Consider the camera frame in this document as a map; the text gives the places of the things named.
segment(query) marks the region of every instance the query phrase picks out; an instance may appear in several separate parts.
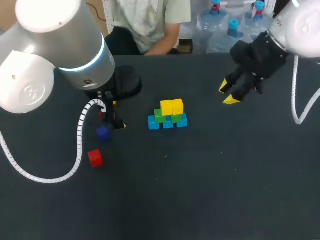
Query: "blue block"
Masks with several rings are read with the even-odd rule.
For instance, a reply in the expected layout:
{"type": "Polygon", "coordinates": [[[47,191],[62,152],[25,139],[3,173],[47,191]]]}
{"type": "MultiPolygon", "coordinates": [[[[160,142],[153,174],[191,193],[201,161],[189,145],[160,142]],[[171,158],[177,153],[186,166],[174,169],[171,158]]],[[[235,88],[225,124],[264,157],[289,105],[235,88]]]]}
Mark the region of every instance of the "blue block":
{"type": "Polygon", "coordinates": [[[103,143],[108,141],[111,137],[109,129],[105,126],[102,126],[95,130],[95,133],[98,139],[103,143]]]}
{"type": "Polygon", "coordinates": [[[148,126],[149,126],[149,130],[157,130],[160,128],[159,123],[156,123],[155,116],[148,116],[148,126]]]}
{"type": "Polygon", "coordinates": [[[185,128],[188,126],[188,119],[187,119],[187,115],[184,113],[182,114],[182,122],[178,122],[176,124],[177,128],[185,128]]]}
{"type": "Polygon", "coordinates": [[[165,117],[165,122],[163,123],[164,129],[172,129],[174,127],[174,124],[171,121],[171,116],[165,117]]]}

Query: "green shirt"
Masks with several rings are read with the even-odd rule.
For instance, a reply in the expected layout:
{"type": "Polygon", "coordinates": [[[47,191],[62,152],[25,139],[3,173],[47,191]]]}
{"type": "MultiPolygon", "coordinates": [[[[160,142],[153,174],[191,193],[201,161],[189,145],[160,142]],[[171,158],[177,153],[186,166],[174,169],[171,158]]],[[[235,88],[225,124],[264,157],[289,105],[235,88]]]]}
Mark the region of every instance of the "green shirt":
{"type": "Polygon", "coordinates": [[[133,35],[140,52],[148,52],[164,37],[165,24],[191,21],[190,0],[115,0],[114,26],[133,35]]]}

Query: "person's arm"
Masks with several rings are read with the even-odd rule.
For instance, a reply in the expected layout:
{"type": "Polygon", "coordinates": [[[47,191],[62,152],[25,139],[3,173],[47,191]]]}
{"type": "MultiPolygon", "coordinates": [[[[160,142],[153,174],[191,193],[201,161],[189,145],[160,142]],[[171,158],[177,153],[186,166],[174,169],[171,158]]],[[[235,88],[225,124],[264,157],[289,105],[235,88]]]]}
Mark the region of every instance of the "person's arm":
{"type": "Polygon", "coordinates": [[[159,56],[166,55],[177,44],[180,32],[180,24],[165,24],[164,37],[145,55],[159,56]]]}
{"type": "Polygon", "coordinates": [[[190,0],[167,0],[164,37],[145,55],[166,55],[170,52],[178,42],[180,24],[190,21],[190,0]]]}

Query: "red block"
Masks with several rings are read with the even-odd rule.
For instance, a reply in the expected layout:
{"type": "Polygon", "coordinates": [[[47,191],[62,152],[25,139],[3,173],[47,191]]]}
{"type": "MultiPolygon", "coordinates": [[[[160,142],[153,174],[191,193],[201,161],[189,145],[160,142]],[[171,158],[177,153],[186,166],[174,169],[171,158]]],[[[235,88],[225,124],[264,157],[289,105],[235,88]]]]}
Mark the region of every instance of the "red block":
{"type": "Polygon", "coordinates": [[[102,159],[102,156],[101,156],[99,149],[88,152],[88,156],[89,156],[90,163],[93,168],[99,167],[102,164],[104,164],[104,161],[102,159]]]}

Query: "plastic jug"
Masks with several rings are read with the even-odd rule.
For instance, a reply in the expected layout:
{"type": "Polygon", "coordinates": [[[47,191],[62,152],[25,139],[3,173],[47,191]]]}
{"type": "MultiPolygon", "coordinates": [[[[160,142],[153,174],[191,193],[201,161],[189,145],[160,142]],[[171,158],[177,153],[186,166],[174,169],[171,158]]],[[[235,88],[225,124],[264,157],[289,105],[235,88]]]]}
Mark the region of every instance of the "plastic jug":
{"type": "Polygon", "coordinates": [[[256,1],[252,11],[246,13],[245,21],[245,41],[252,43],[263,32],[267,31],[273,23],[273,18],[264,14],[265,3],[256,1]]]}
{"type": "Polygon", "coordinates": [[[238,28],[239,21],[231,19],[227,31],[221,31],[209,39],[206,53],[229,53],[231,48],[244,37],[244,33],[238,31],[238,28]]]}
{"type": "Polygon", "coordinates": [[[221,29],[227,14],[220,9],[221,0],[212,0],[212,8],[201,12],[197,17],[193,37],[193,53],[206,53],[209,38],[221,29]]]}

